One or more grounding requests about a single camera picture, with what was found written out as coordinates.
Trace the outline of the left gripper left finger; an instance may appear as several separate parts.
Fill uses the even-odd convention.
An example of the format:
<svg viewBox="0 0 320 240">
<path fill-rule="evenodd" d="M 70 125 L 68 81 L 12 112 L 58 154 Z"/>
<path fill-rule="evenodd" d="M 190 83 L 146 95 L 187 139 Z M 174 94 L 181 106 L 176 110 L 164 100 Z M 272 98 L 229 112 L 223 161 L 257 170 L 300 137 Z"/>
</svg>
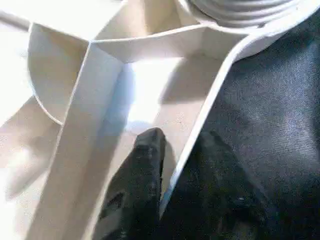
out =
<svg viewBox="0 0 320 240">
<path fill-rule="evenodd" d="M 95 225 L 97 240 L 151 240 L 159 225 L 166 137 L 158 128 L 139 134 L 112 177 Z"/>
</svg>

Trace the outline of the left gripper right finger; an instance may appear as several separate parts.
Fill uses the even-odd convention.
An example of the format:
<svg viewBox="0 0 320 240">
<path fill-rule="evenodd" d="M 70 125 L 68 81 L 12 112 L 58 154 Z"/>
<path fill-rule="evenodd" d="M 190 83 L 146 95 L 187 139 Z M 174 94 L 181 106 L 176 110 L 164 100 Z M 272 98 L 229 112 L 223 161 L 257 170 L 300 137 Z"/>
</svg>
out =
<svg viewBox="0 0 320 240">
<path fill-rule="evenodd" d="M 203 131 L 160 221 L 162 240 L 274 240 L 277 210 L 232 148 Z"/>
</svg>

